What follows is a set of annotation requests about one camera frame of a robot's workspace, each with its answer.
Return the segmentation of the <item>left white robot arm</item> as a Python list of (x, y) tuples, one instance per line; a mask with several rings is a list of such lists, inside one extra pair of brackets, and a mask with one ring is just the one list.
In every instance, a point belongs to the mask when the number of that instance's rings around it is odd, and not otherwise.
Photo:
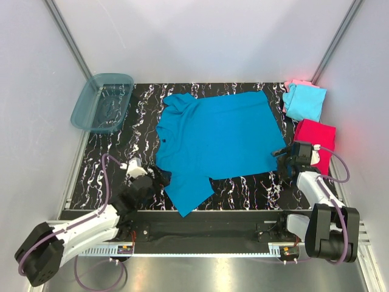
[(130, 174), (129, 187), (106, 206), (56, 226), (43, 222), (34, 227), (15, 253), (18, 272), (31, 286), (48, 282), (70, 259), (97, 244), (135, 237), (133, 225), (141, 201), (168, 186), (171, 173), (153, 165), (144, 175)]

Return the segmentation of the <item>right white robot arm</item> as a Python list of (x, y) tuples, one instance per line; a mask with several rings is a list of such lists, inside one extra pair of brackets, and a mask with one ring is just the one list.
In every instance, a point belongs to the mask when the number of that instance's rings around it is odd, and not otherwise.
[(310, 215), (282, 212), (275, 233), (283, 241), (293, 237), (303, 240), (310, 258), (333, 265), (352, 263), (357, 259), (360, 214), (357, 209), (345, 206), (325, 184), (327, 179), (341, 184), (349, 178), (331, 178), (320, 172), (316, 165), (322, 150), (334, 154), (320, 144), (302, 141), (272, 152), (278, 173), (294, 183), (311, 207)]

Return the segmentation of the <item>blue t shirt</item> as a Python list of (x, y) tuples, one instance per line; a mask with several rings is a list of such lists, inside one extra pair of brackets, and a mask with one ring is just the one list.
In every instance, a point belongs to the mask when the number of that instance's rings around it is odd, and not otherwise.
[(165, 191), (182, 217), (213, 195), (212, 180), (276, 170), (272, 152), (286, 143), (264, 92), (172, 94), (164, 104), (156, 165), (171, 174)]

